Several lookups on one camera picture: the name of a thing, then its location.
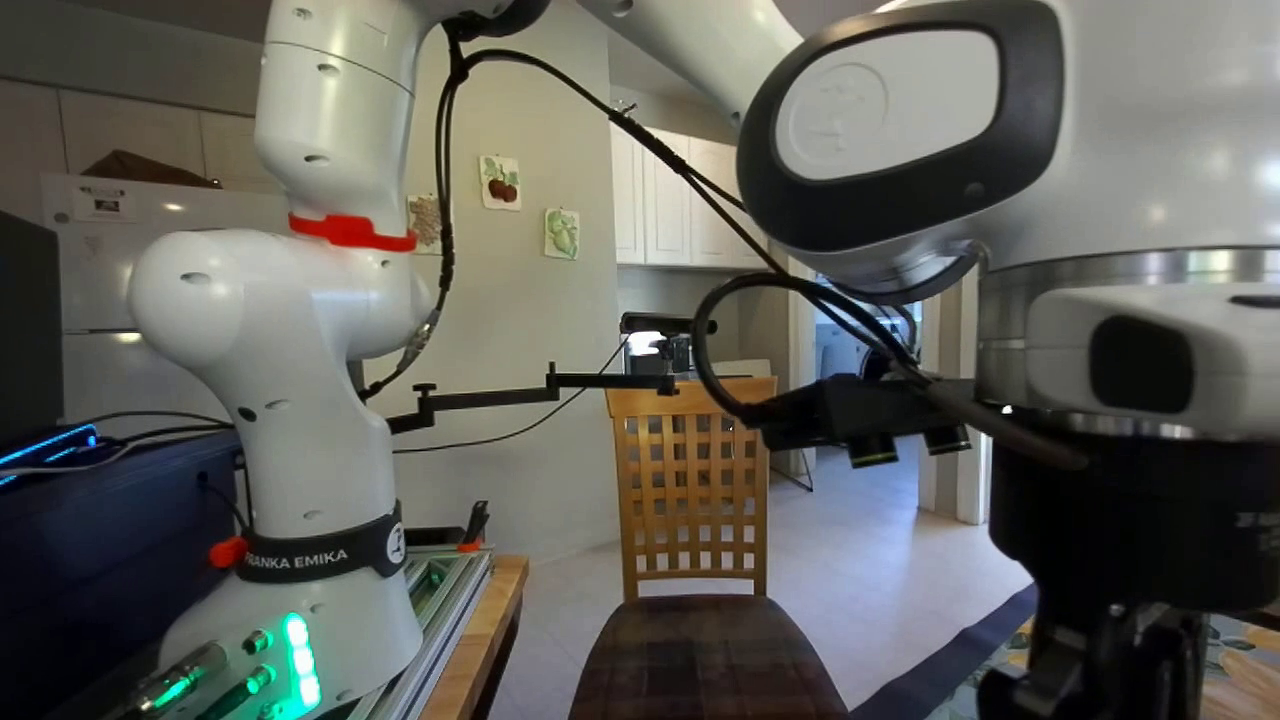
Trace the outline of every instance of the cabinet door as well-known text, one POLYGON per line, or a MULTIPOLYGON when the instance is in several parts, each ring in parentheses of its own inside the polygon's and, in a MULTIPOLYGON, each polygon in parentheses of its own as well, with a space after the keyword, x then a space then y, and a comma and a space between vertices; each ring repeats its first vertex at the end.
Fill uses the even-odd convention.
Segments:
POLYGON ((65 174, 65 138, 57 94, 0 79, 0 214, 43 226, 38 176, 65 174))
POLYGON ((643 264, 643 150, 610 128, 610 247, 614 264, 643 264))
MULTIPOLYGON (((681 156, 687 138, 657 132, 681 156)), ((646 264, 693 264, 693 187, 657 156, 643 154, 643 259, 646 264)))
MULTIPOLYGON (((710 141, 693 141, 687 160, 723 194, 735 194, 735 150, 730 146, 710 146, 710 141)), ((764 270, 757 259, 757 251, 735 237, 735 229, 726 229, 701 195, 693 201, 693 257, 697 264, 709 270, 764 270)), ((723 203, 726 215, 757 239, 767 247, 767 237, 757 229, 757 221, 730 203, 723 203)))

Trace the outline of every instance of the white wall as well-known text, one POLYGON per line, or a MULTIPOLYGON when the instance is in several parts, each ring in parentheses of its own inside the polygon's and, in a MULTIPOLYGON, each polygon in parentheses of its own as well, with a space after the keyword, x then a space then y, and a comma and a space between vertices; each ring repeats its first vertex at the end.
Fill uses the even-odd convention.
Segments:
POLYGON ((61 98, 0 79, 0 214, 38 226, 38 176, 66 174, 61 98))
POLYGON ((759 290, 759 293, 744 293, 735 308, 738 308, 738 327, 735 327, 738 356, 767 359, 778 386, 788 386, 793 378, 788 296, 759 290))
MULTIPOLYGON (((606 98, 604 34, 576 5, 557 0, 512 44, 606 98)), ((429 42, 420 76, 406 194, 434 195, 431 107, 443 76, 440 37, 429 42)), ((533 69, 483 63, 455 107, 455 194, 455 296, 413 381, 431 381, 440 392, 477 392, 539 386, 547 359, 600 368, 614 347, 606 121, 533 69), (520 160, 520 214, 479 210, 479 154, 520 160), (580 259, 539 257, 539 214, 550 203, 580 214, 580 259)), ((377 407, 413 407, 413 381, 377 407)), ((547 406, 446 412, 440 429, 414 432, 403 443, 496 438, 542 412, 547 406)), ((420 526, 465 522, 470 499, 487 496, 493 539, 528 555, 567 555, 604 545, 614 535, 614 493, 600 392, 508 443, 403 458, 401 488, 403 517, 420 526)))
MULTIPOLYGON (((919 323, 923 373, 976 378, 976 317, 979 317, 976 301, 979 301, 979 279, 976 272, 968 272, 963 283, 923 306, 923 323, 919 323)), ((988 496, 992 496, 992 440, 976 429, 968 429, 968 440, 972 449, 950 458, 927 458, 919 449, 919 507, 946 522, 982 526, 988 496)))

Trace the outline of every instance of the refrigerator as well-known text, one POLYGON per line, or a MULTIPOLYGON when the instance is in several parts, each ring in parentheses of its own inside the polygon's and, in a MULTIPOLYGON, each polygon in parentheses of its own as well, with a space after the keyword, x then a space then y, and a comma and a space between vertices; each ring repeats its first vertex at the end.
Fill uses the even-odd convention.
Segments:
MULTIPOLYGON (((61 244, 65 424, 154 407, 225 416, 191 373, 145 346, 127 313, 127 276, 140 251, 177 229, 283 231, 283 195, 43 176, 43 226, 61 244)), ((131 438, 164 424, 170 420, 131 416, 100 432, 131 438)))
POLYGON ((52 231, 0 214, 0 290, 0 465, 15 465, 65 407, 52 231))

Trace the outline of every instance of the black mount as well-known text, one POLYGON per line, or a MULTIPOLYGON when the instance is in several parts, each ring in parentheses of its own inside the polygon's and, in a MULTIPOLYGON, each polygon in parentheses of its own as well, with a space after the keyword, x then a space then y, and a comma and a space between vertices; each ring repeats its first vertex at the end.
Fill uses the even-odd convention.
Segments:
POLYGON ((1083 474, 995 443, 992 539, 1035 576, 1039 610, 1028 674, 992 674, 979 718, 1195 720, 1202 616, 1239 616, 1280 588, 1280 449, 1071 443, 1083 474))
POLYGON ((838 443, 854 467, 892 465, 892 438, 923 438, 927 454, 963 454, 963 424, 907 381, 823 378, 749 407, 773 454, 838 443))
POLYGON ((413 416, 390 416, 387 429, 390 432, 431 429, 434 412, 455 412, 455 407, 550 406, 550 401, 558 401, 558 387, 650 387, 659 397, 673 397, 674 392, 674 378, 557 373, 557 366, 547 366, 547 381, 539 387, 431 397, 434 386, 413 386, 414 412, 413 416))

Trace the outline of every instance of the table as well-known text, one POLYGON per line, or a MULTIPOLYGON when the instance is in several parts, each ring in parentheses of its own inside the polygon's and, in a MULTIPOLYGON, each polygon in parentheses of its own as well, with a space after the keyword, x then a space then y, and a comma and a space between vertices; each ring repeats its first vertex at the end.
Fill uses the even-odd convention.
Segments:
POLYGON ((455 647, 424 705, 424 720, 483 718, 515 643, 520 598, 528 581, 523 555, 496 555, 479 600, 460 627, 455 647))

